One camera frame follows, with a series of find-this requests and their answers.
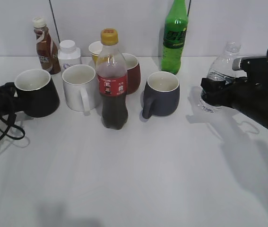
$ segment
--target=table surface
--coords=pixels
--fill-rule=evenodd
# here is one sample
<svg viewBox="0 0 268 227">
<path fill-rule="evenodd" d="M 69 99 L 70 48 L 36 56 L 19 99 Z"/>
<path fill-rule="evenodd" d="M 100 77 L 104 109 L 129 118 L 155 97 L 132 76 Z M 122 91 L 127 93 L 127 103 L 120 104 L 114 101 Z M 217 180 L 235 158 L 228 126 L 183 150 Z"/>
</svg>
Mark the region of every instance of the table surface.
<svg viewBox="0 0 268 227">
<path fill-rule="evenodd" d="M 197 106 L 214 59 L 184 57 L 178 109 L 145 121 L 142 92 L 159 59 L 139 58 L 141 85 L 120 131 L 102 125 L 101 107 L 70 110 L 54 75 L 58 110 L 19 113 L 26 137 L 0 142 L 0 227 L 268 227 L 268 130 Z M 33 68 L 37 57 L 0 57 L 0 85 Z"/>
</svg>

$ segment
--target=red mug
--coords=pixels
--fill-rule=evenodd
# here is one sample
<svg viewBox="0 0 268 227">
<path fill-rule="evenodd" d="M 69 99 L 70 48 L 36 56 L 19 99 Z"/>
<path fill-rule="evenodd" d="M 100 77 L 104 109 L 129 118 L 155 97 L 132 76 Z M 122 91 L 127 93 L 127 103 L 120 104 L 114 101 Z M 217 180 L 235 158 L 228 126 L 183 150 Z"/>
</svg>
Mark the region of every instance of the red mug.
<svg viewBox="0 0 268 227">
<path fill-rule="evenodd" d="M 137 59 L 132 54 L 123 53 L 127 68 L 128 68 L 128 92 L 127 94 L 132 94 L 138 90 L 141 82 L 141 72 L 140 64 Z"/>
</svg>

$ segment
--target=dark blue mug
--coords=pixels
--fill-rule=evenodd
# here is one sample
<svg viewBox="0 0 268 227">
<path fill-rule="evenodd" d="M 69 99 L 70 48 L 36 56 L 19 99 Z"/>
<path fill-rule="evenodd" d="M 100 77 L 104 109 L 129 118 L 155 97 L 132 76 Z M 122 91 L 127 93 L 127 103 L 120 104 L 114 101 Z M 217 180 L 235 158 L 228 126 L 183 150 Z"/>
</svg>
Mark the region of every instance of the dark blue mug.
<svg viewBox="0 0 268 227">
<path fill-rule="evenodd" d="M 168 116 L 175 112 L 180 99 L 178 78 L 169 72 L 155 72 L 147 78 L 143 94 L 142 116 Z"/>
</svg>

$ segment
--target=cola bottle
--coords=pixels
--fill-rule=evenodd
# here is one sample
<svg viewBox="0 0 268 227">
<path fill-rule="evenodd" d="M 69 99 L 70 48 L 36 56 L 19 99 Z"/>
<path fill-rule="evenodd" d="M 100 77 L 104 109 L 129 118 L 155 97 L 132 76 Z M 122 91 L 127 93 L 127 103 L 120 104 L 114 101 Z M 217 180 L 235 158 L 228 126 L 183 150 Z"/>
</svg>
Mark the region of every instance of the cola bottle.
<svg viewBox="0 0 268 227">
<path fill-rule="evenodd" d="M 118 33 L 115 29 L 103 30 L 101 43 L 103 49 L 97 59 L 96 73 L 103 101 L 102 119 L 105 127 L 119 130 L 128 120 L 128 110 L 125 105 L 127 67 L 117 47 Z"/>
</svg>

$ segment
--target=clear plastic bottle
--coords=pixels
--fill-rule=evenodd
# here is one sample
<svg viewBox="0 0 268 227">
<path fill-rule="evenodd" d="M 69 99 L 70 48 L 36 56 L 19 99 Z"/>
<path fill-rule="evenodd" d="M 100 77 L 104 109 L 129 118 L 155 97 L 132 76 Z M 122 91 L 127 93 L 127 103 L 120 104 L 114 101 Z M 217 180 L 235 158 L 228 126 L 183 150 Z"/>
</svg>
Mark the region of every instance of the clear plastic bottle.
<svg viewBox="0 0 268 227">
<path fill-rule="evenodd" d="M 239 55 L 240 45 L 235 42 L 227 42 L 224 48 L 223 53 L 217 57 L 217 59 L 213 62 L 211 67 L 209 68 L 207 78 L 213 81 L 226 81 L 226 84 L 229 84 L 236 78 L 236 71 L 233 71 L 233 61 Z M 204 90 L 200 96 L 200 104 L 199 106 L 207 112 L 214 113 L 218 111 L 221 106 L 212 106 L 207 104 L 202 96 L 205 95 Z"/>
<path fill-rule="evenodd" d="M 96 62 L 99 91 L 102 97 L 102 120 L 107 128 L 121 129 L 128 120 L 125 105 L 128 71 L 118 50 L 118 33 L 107 28 L 101 32 L 103 49 Z"/>
</svg>

